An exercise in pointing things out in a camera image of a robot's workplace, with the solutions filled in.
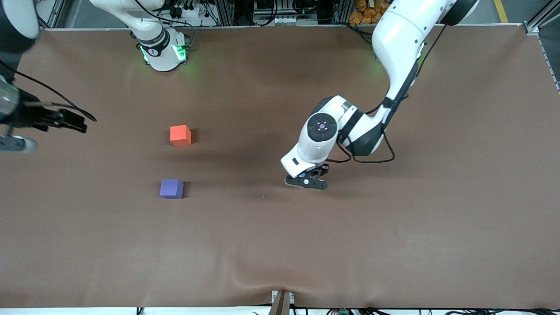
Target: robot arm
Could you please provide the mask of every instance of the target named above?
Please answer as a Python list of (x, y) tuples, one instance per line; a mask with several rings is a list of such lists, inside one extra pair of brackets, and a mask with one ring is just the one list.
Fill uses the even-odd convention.
[(165, 0), (90, 0), (125, 23), (140, 43), (148, 64), (157, 71), (173, 70), (186, 62), (188, 37), (144, 12), (164, 5)]
[(387, 125), (414, 83), (417, 57), (426, 36), (437, 21), (456, 25), (472, 13), (477, 4), (478, 0), (393, 1), (375, 27), (371, 40), (389, 75), (389, 90), (379, 109), (371, 117), (341, 96), (322, 100), (304, 125), (298, 143), (281, 159), (290, 175), (286, 183), (326, 188), (319, 176), (328, 171), (323, 163), (336, 141), (353, 156), (367, 156), (377, 150)]
[[(0, 0), (0, 52), (23, 53), (35, 44), (38, 37), (39, 23), (33, 0)], [(4, 62), (2, 66), (10, 69)], [(0, 152), (32, 153), (36, 150), (34, 140), (12, 135), (14, 128), (32, 127), (47, 131), (54, 127), (86, 132), (82, 116), (66, 109), (56, 111), (44, 106), (69, 105), (41, 103), (0, 76), (0, 124), (8, 126), (5, 134), (0, 135)]]

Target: wire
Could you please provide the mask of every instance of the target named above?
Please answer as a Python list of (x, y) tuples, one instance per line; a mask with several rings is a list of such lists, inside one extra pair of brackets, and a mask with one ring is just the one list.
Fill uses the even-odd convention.
[(344, 152), (344, 154), (346, 154), (346, 156), (348, 157), (345, 160), (330, 160), (330, 159), (326, 159), (327, 162), (331, 162), (331, 163), (346, 163), (349, 162), (350, 160), (352, 160), (352, 157), (350, 156), (350, 154), (348, 152), (346, 152), (346, 150), (344, 148), (342, 148), (342, 146), (340, 145), (340, 142), (337, 141), (337, 146), (339, 147), (339, 149)]
[(298, 9), (298, 8), (297, 8), (296, 3), (297, 3), (298, 1), (300, 1), (300, 0), (293, 0), (293, 1), (292, 1), (292, 9), (293, 9), (294, 11), (296, 11), (297, 13), (299, 13), (299, 14), (311, 14), (311, 13), (317, 12), (317, 4), (318, 4), (318, 2), (315, 2), (315, 6), (314, 6), (313, 8), (309, 9), (308, 11), (305, 11), (303, 5), (301, 6), (301, 9)]
[(30, 106), (30, 107), (34, 107), (34, 106), (54, 106), (54, 107), (64, 107), (64, 108), (70, 108), (70, 109), (74, 109), (74, 107), (72, 107), (71, 105), (68, 104), (61, 104), (61, 103), (53, 103), (53, 102), (48, 102), (48, 103), (43, 103), (40, 101), (32, 101), (32, 102), (25, 102), (25, 105)]
[[(445, 315), (453, 315), (453, 314), (458, 314), (458, 315), (495, 315), (504, 311), (507, 311), (508, 309), (494, 309), (493, 311), (490, 311), (489, 309), (463, 309), (463, 311), (450, 311), (445, 313)], [(524, 312), (530, 312), (530, 313), (535, 313), (535, 314), (539, 314), (539, 312), (534, 309), (534, 310), (523, 310)]]
[(247, 19), (247, 21), (249, 22), (249, 25), (253, 26), (255, 25), (255, 21), (253, 21), (253, 19), (250, 16), (250, 5), (251, 0), (246, 0), (245, 1), (245, 7), (243, 8), (243, 13), (245, 14), (245, 18)]
[(214, 10), (212, 10), (212, 8), (210, 7), (210, 4), (206, 3), (206, 2), (202, 2), (202, 1), (201, 1), (201, 3), (204, 6), (204, 8), (206, 9), (206, 11), (208, 12), (208, 15), (210, 15), (210, 17), (214, 21), (214, 23), (216, 23), (216, 26), (222, 26), (221, 23), (218, 21), (218, 18), (216, 17), (216, 15), (214, 15)]
[[(410, 95), (405, 94), (402, 98), (400, 98), (400, 100), (396, 101), (396, 103), (401, 103), (402, 101), (404, 101), (405, 99), (407, 99)], [(376, 110), (379, 109), (379, 107), (381, 107), (383, 105), (383, 103), (379, 103), (379, 105), (375, 106), (375, 108), (373, 108), (372, 110), (370, 110), (369, 112), (366, 112), (366, 115), (369, 115), (373, 112), (375, 112)]]
[[(142, 8), (142, 10), (144, 10), (145, 13), (149, 14), (149, 15), (152, 16), (152, 17), (155, 17), (156, 19), (160, 20), (160, 22), (161, 22), (161, 21), (167, 21), (167, 22), (170, 22), (170, 23), (174, 23), (174, 22), (175, 22), (175, 21), (173, 21), (173, 20), (169, 20), (168, 18), (163, 18), (163, 17), (157, 16), (157, 15), (154, 15), (152, 12), (148, 11), (148, 9), (144, 8), (144, 6), (140, 3), (140, 1), (138, 1), (138, 0), (134, 0), (134, 1), (140, 6), (140, 8)], [(188, 25), (189, 27), (193, 27), (191, 24), (189, 24), (189, 23), (187, 23), (187, 22), (178, 21), (177, 23), (182, 23), (182, 24), (184, 24), (185, 26)]]
[(157, 16), (160, 16), (161, 11), (163, 11), (163, 10), (164, 10), (164, 7), (161, 7), (161, 8), (157, 11), (156, 17), (157, 17)]
[(420, 67), (418, 68), (418, 72), (416, 72), (417, 77), (418, 77), (418, 75), (420, 75), (420, 71), (422, 70), (422, 67), (424, 66), (424, 62), (426, 62), (426, 59), (428, 59), (428, 56), (430, 55), (430, 52), (432, 52), (433, 47), (437, 44), (437, 41), (440, 39), (441, 34), (444, 33), (446, 27), (447, 27), (447, 25), (444, 25), (441, 28), (440, 34), (436, 37), (436, 40), (433, 41), (432, 46), (430, 47), (430, 49), (426, 53), (426, 56), (424, 57), (424, 60), (422, 60), (422, 63), (420, 64)]
[(71, 106), (73, 109), (75, 109), (75, 110), (77, 110), (78, 112), (80, 112), (80, 113), (81, 113), (82, 115), (84, 115), (87, 119), (89, 119), (89, 120), (91, 120), (91, 121), (93, 121), (93, 122), (96, 122), (96, 121), (97, 121), (97, 118), (95, 118), (92, 114), (90, 114), (89, 112), (87, 112), (87, 111), (85, 111), (85, 110), (79, 108), (76, 104), (74, 104), (71, 100), (69, 100), (68, 98), (66, 98), (66, 96), (62, 95), (59, 91), (53, 89), (52, 87), (46, 85), (45, 83), (43, 83), (43, 82), (41, 82), (41, 81), (39, 81), (39, 80), (37, 80), (37, 79), (35, 79), (35, 78), (33, 78), (33, 77), (30, 77), (30, 76), (28, 76), (28, 75), (26, 75), (26, 74), (24, 74), (24, 73), (21, 73), (21, 72), (19, 72), (18, 70), (12, 69), (12, 68), (11, 68), (10, 66), (8, 66), (6, 63), (4, 63), (4, 61), (2, 61), (1, 59), (0, 59), (0, 64), (3, 65), (4, 68), (6, 68), (6, 69), (12, 71), (13, 73), (15, 73), (15, 74), (17, 74), (17, 75), (20, 75), (20, 76), (22, 76), (22, 77), (24, 77), (24, 78), (26, 78), (26, 79), (28, 79), (28, 80), (31, 80), (31, 81), (33, 81), (33, 82), (35, 82), (35, 83), (37, 83), (37, 84), (39, 84), (39, 85), (41, 85), (41, 86), (47, 88), (48, 90), (50, 90), (51, 92), (55, 93), (56, 95), (60, 96), (60, 98), (62, 98), (62, 99), (65, 100), (66, 102), (68, 102), (68, 104), (70, 104), (70, 106)]
[(354, 162), (364, 163), (364, 164), (377, 164), (377, 163), (391, 162), (395, 159), (395, 151), (393, 150), (393, 147), (391, 147), (391, 144), (389, 143), (389, 140), (387, 139), (387, 135), (385, 134), (385, 131), (382, 130), (381, 134), (383, 135), (383, 139), (385, 140), (385, 143), (387, 144), (387, 147), (389, 148), (389, 151), (391, 151), (391, 158), (388, 159), (388, 160), (379, 160), (379, 161), (362, 161), (362, 160), (356, 159), (356, 156), (354, 156), (354, 154), (352, 154), (352, 159), (354, 160)]
[(197, 26), (197, 29), (194, 30), (194, 35), (193, 35), (193, 40), (190, 41), (189, 43), (189, 48), (194, 45), (194, 40), (197, 38), (197, 34), (198, 34), (198, 29), (202, 26), (202, 20), (200, 21), (200, 26)]
[(344, 25), (347, 28), (349, 28), (349, 29), (353, 30), (354, 32), (358, 33), (358, 35), (363, 39), (363, 41), (365, 41), (367, 44), (371, 45), (371, 41), (367, 40), (367, 38), (365, 36), (371, 36), (372, 33), (360, 30), (358, 28), (358, 25), (356, 25), (356, 27), (354, 28), (354, 26), (352, 26), (351, 24), (348, 24), (346, 22), (337, 22), (337, 24)]
[(274, 19), (276, 18), (276, 14), (278, 13), (278, 3), (277, 0), (270, 0), (272, 5), (270, 8), (270, 18), (265, 24), (262, 24), (261, 27), (269, 25)]
[(371, 41), (367, 40), (367, 39), (363, 36), (362, 32), (359, 31), (359, 30), (358, 30), (358, 35), (363, 39), (363, 41), (365, 41), (366, 43), (368, 43), (368, 44), (371, 45)]
[(366, 32), (366, 31), (360, 30), (360, 29), (358, 28), (358, 25), (356, 25), (356, 28), (354, 28), (351, 24), (348, 24), (348, 23), (346, 23), (346, 22), (337, 22), (337, 23), (335, 23), (335, 24), (337, 24), (337, 25), (344, 25), (344, 26), (346, 26), (347, 28), (353, 30), (354, 32), (361, 32), (363, 35), (366, 35), (366, 36), (371, 36), (371, 34), (372, 34), (372, 33), (370, 33), (370, 32)]

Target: blue cube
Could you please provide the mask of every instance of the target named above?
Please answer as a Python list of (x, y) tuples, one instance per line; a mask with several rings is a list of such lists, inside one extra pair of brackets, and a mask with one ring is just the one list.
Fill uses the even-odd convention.
[(160, 196), (165, 199), (181, 199), (184, 184), (178, 179), (164, 179), (161, 181)]

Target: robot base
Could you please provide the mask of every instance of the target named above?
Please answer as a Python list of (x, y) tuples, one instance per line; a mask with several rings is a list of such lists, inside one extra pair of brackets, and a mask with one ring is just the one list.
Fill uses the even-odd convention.
[(190, 37), (169, 27), (165, 29), (169, 32), (170, 40), (161, 55), (154, 57), (143, 51), (146, 64), (161, 72), (171, 71), (180, 64), (186, 64), (189, 55)]
[(20, 136), (0, 136), (0, 152), (34, 153), (37, 142)]
[(321, 176), (329, 172), (329, 164), (323, 164), (312, 170), (301, 173), (298, 177), (292, 178), (291, 176), (286, 176), (284, 182), (288, 186), (311, 188), (318, 190), (325, 190), (329, 187), (326, 181), (320, 179)]

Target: brown table surface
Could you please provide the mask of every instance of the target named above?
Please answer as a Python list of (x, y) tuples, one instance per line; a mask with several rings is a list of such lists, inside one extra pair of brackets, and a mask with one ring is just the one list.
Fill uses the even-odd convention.
[[(308, 307), (560, 306), (560, 96), (521, 27), (447, 29), (388, 130), (396, 160), (332, 165), (325, 192), (285, 186), (279, 160), (320, 99), (383, 98), (346, 28), (201, 30), (169, 73), (127, 31), (46, 31), (20, 70), (99, 122), (18, 130), (39, 152), (1, 155), (0, 307), (252, 305), (279, 288)], [(171, 146), (176, 124), (199, 142)], [(159, 197), (164, 178), (188, 198)]]

